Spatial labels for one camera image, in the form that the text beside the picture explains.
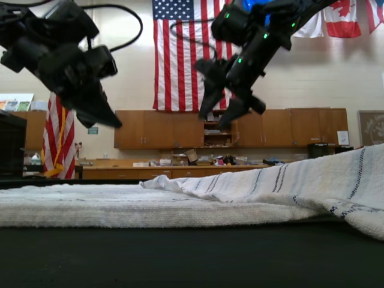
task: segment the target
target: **white wall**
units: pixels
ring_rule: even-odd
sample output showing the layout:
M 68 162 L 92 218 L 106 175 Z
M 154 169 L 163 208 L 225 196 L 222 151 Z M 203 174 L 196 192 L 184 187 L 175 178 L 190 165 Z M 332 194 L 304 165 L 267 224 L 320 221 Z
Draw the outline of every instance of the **white wall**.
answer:
M 96 4 L 102 0 L 77 0 Z M 113 0 L 136 11 L 144 22 L 140 40 L 114 53 L 119 74 L 102 82 L 112 109 L 152 109 L 154 98 L 154 44 L 151 0 Z M 359 146 L 358 110 L 384 110 L 384 25 L 369 35 L 365 5 L 358 3 L 358 19 L 363 36 L 356 39 L 293 38 L 290 52 L 281 50 L 267 66 L 254 93 L 269 108 L 345 107 L 348 112 L 350 140 Z M 106 9 L 90 12 L 100 29 L 97 43 L 109 48 L 123 43 L 138 31 L 135 19 L 123 11 Z M 0 67 L 0 93 L 33 92 L 36 100 L 47 100 L 48 90 L 32 75 L 19 75 Z M 113 130 L 100 127 L 97 136 L 87 135 L 76 123 L 76 140 L 83 142 L 82 155 L 101 158 L 156 157 L 157 151 L 119 152 L 113 148 Z M 238 151 L 260 154 L 266 151 Z

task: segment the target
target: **black speaker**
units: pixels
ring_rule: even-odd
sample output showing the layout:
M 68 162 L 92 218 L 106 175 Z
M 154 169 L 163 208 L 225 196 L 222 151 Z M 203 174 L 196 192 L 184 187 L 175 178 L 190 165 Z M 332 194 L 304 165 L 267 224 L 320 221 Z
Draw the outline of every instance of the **black speaker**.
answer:
M 308 145 L 308 157 L 309 159 L 315 159 L 329 155 L 329 147 L 327 143 L 315 143 Z

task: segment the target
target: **white towel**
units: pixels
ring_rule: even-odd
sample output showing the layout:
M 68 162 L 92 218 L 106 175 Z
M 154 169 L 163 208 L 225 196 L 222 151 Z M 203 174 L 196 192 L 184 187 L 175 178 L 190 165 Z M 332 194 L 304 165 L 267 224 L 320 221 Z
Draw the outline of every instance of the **white towel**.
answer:
M 331 214 L 384 240 L 384 145 L 204 178 L 0 190 L 0 227 L 211 227 Z
M 334 214 L 384 240 L 384 145 L 204 178 L 169 180 L 161 176 L 142 186 L 223 203 L 263 203 L 269 206 L 268 215 L 262 217 L 265 223 L 286 221 L 288 207 L 293 208 L 292 219 L 297 214 L 306 217 L 309 211 Z

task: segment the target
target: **wooden countertop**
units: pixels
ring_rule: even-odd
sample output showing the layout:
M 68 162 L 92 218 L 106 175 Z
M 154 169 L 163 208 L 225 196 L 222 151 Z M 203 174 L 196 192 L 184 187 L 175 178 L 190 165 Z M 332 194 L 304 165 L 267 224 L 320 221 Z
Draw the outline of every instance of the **wooden countertop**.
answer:
M 235 166 L 151 166 L 151 167 L 133 167 L 133 166 L 84 166 L 83 170 L 152 170 L 152 169 L 261 169 L 270 167 L 269 165 L 235 165 Z

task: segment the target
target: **wooden cabinet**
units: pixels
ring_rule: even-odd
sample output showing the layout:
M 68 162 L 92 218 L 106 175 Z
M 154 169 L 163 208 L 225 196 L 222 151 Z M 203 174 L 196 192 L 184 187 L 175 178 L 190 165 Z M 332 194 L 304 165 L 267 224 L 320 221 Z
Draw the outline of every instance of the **wooden cabinet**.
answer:
M 211 168 L 211 169 L 206 169 L 205 170 L 205 176 L 214 176 L 214 175 L 219 175 L 227 172 L 237 172 L 238 170 L 236 169 L 236 166 L 228 167 L 228 168 Z
M 244 148 L 263 146 L 263 118 L 252 112 L 239 118 L 236 123 L 236 145 Z
M 140 179 L 138 170 L 84 170 L 83 179 Z
M 190 178 L 190 177 L 204 177 L 205 169 L 175 169 L 172 171 L 172 178 Z
M 45 111 L 29 111 L 26 114 L 25 149 L 27 151 L 42 150 L 46 118 L 47 112 Z
M 289 110 L 266 110 L 263 113 L 263 144 L 266 147 L 292 146 Z
M 27 112 L 10 112 L 11 115 L 26 119 Z
M 170 169 L 142 169 L 139 170 L 139 179 L 153 179 L 160 175 L 166 175 L 168 178 L 172 178 Z
M 144 111 L 118 110 L 116 115 L 122 122 L 122 127 L 115 129 L 115 148 L 142 148 Z
M 338 146 L 337 131 L 348 131 L 346 109 L 320 109 L 321 141 L 330 146 Z
M 115 129 L 115 148 L 171 148 L 172 114 L 157 111 L 118 110 L 122 122 Z
M 198 148 L 204 144 L 238 148 L 307 147 L 327 142 L 337 146 L 337 131 L 348 130 L 345 109 L 267 110 L 249 113 L 232 123 L 232 128 L 215 134 L 216 122 L 204 123 L 195 113 L 116 111 L 123 126 L 115 130 L 115 148 Z
M 196 113 L 176 113 L 172 116 L 174 147 L 204 146 L 204 122 Z
M 291 109 L 292 137 L 295 146 L 320 142 L 318 109 Z
M 172 113 L 144 111 L 144 147 L 172 148 Z

